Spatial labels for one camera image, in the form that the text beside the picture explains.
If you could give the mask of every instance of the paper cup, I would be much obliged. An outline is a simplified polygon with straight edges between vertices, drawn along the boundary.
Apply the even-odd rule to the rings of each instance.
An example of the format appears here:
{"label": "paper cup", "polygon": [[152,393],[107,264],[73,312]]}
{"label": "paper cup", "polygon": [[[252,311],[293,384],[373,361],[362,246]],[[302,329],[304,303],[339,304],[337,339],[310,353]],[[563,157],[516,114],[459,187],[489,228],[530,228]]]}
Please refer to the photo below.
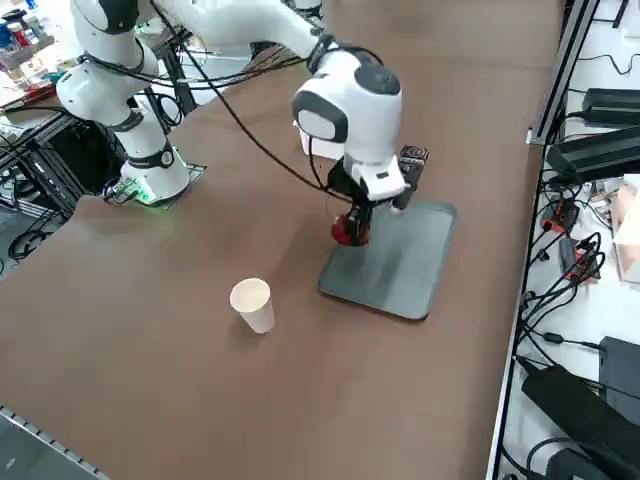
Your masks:
{"label": "paper cup", "polygon": [[274,324],[271,289],[259,278],[247,278],[231,291],[229,302],[256,333],[267,333]]}

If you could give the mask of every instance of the gray tray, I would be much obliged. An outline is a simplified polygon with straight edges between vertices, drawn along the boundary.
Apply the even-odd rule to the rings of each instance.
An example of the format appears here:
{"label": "gray tray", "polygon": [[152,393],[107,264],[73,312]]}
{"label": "gray tray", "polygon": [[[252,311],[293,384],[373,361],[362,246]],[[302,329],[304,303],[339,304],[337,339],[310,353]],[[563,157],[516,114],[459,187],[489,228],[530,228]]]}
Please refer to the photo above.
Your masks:
{"label": "gray tray", "polygon": [[425,319],[456,217],[453,205],[438,202],[413,205],[397,217],[376,208],[369,245],[334,248],[318,288],[408,320]]}

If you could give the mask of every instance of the plug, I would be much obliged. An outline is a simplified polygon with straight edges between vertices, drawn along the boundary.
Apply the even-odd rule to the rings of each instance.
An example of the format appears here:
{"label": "plug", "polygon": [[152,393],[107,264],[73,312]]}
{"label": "plug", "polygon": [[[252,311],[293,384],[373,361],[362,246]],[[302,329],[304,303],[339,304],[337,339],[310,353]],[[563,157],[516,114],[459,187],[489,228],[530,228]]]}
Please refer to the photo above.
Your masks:
{"label": "plug", "polygon": [[531,263],[533,263],[536,260],[540,260],[541,262],[546,262],[547,260],[549,260],[551,257],[549,256],[549,254],[546,252],[546,250],[540,250],[535,258],[533,259],[533,261]]}

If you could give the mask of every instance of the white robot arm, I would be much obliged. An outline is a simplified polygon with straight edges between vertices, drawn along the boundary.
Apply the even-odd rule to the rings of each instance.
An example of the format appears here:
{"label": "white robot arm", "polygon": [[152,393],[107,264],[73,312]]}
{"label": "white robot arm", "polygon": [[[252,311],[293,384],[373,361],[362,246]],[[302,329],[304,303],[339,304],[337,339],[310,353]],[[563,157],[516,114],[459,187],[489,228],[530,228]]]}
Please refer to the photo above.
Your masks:
{"label": "white robot arm", "polygon": [[[321,5],[319,0],[296,0],[296,7],[313,14]],[[332,170],[329,186],[352,198],[354,206],[345,225],[348,232],[338,240],[366,243],[371,209],[407,188],[394,153],[402,111],[400,83],[385,67],[340,48],[280,0],[72,1],[76,34],[89,61],[60,80],[58,96],[71,113],[99,122],[117,136],[128,155],[122,175],[142,192],[137,200],[155,204],[179,195],[189,184],[186,166],[153,113],[127,105],[127,99],[148,86],[135,74],[158,74],[155,56],[134,33],[135,25],[153,17],[155,9],[197,33],[206,45],[271,41],[308,58],[313,77],[296,92],[293,115],[311,137],[344,143],[345,157]]]}

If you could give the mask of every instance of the metal shelf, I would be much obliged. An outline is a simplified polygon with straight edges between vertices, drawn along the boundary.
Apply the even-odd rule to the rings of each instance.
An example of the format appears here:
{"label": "metal shelf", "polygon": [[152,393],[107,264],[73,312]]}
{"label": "metal shelf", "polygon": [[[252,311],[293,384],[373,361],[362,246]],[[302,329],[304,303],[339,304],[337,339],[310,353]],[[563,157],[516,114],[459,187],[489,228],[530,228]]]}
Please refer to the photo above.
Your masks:
{"label": "metal shelf", "polygon": [[24,418],[19,417],[4,405],[0,405],[0,416],[2,416],[10,424],[15,425],[21,430],[27,432],[29,435],[37,438],[42,443],[47,445],[49,448],[55,450],[60,455],[64,456],[70,462],[80,466],[87,473],[93,475],[96,478],[99,478],[100,480],[110,480],[109,477],[107,477],[104,473],[102,473],[98,468],[94,467],[89,462],[87,462],[84,458],[82,458],[79,455],[76,455],[69,448],[65,447],[60,442],[51,438],[49,435],[44,433],[35,425],[30,424]]}

